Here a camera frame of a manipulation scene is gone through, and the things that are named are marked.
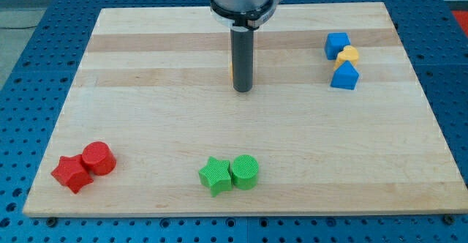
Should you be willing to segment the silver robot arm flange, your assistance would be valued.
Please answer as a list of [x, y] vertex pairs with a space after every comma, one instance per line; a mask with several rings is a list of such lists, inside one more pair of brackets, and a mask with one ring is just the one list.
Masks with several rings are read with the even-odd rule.
[[270, 20], [283, 0], [210, 0], [214, 19], [237, 32], [255, 31]]

